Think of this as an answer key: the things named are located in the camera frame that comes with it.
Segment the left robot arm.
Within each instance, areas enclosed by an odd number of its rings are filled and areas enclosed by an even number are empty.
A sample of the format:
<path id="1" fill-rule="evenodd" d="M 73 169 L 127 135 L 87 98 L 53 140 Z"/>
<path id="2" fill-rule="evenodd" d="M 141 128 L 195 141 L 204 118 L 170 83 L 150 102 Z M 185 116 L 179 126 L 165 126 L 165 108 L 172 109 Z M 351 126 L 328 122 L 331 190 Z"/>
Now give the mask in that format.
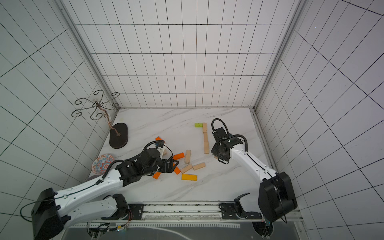
<path id="1" fill-rule="evenodd" d="M 119 190 L 143 176 L 173 173 L 179 162 L 162 156 L 160 148 L 144 149 L 130 159 L 113 161 L 102 176 L 88 182 L 57 192 L 42 191 L 31 211 L 33 238 L 50 240 L 78 223 L 129 217 L 131 208 Z"/>

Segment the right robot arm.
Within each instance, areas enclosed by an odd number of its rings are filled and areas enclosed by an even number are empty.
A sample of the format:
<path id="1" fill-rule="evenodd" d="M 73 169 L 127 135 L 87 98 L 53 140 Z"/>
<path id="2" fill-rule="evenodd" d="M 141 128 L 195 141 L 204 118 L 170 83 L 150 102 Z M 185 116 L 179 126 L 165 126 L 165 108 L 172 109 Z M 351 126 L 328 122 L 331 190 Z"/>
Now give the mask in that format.
<path id="1" fill-rule="evenodd" d="M 278 173 L 263 164 L 249 152 L 247 139 L 232 135 L 227 129 L 213 130 L 215 144 L 211 153 L 222 164 L 234 160 L 245 167 L 259 183 L 259 213 L 269 222 L 287 221 L 287 214 L 298 207 L 291 178 L 285 172 Z"/>

